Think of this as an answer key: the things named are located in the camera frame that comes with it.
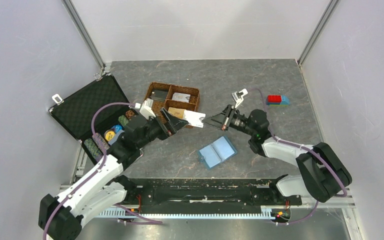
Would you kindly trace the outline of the silver VIP credit card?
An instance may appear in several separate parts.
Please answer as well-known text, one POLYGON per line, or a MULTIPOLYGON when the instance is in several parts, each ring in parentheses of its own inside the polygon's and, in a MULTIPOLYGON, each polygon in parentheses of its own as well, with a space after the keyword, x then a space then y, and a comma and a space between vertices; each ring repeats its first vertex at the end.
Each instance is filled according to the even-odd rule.
POLYGON ((203 128, 203 120, 206 118, 205 113, 195 112, 190 110, 183 111, 183 119, 188 121, 188 125, 197 128, 203 128))

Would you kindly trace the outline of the blue card holder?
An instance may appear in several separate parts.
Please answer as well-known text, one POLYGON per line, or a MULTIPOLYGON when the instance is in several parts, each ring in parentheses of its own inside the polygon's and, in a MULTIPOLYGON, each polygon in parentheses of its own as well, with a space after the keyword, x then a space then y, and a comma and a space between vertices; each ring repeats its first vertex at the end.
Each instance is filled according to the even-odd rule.
POLYGON ((237 153, 238 151, 227 136, 221 136, 197 152, 199 161, 208 169, 225 162, 237 153))

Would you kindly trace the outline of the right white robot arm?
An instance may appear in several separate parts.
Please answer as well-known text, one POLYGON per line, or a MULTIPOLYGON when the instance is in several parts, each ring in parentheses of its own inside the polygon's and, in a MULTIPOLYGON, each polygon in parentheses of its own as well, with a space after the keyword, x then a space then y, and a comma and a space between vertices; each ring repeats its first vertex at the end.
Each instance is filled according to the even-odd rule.
POLYGON ((325 142, 308 145, 281 139, 271 133, 267 113, 262 109, 254 109, 245 116, 229 104, 221 113, 206 117, 203 123, 222 131, 234 129, 247 134, 253 153, 299 169, 297 175, 282 175, 274 181, 268 191, 273 203, 282 204, 291 196, 306 194, 321 203, 347 196, 346 187, 353 178, 331 146, 325 142))

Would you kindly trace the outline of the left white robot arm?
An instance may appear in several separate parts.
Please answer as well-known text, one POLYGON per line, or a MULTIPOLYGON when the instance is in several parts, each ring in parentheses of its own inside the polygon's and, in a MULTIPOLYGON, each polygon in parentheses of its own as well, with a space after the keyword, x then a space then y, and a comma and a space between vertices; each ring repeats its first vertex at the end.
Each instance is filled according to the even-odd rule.
POLYGON ((42 238, 74 240, 105 209, 137 198, 135 184, 122 175, 141 156, 141 149, 155 139, 165 140, 189 124, 164 108, 165 118, 134 115, 101 160, 81 179, 57 196, 47 194, 40 202, 38 225, 42 238))

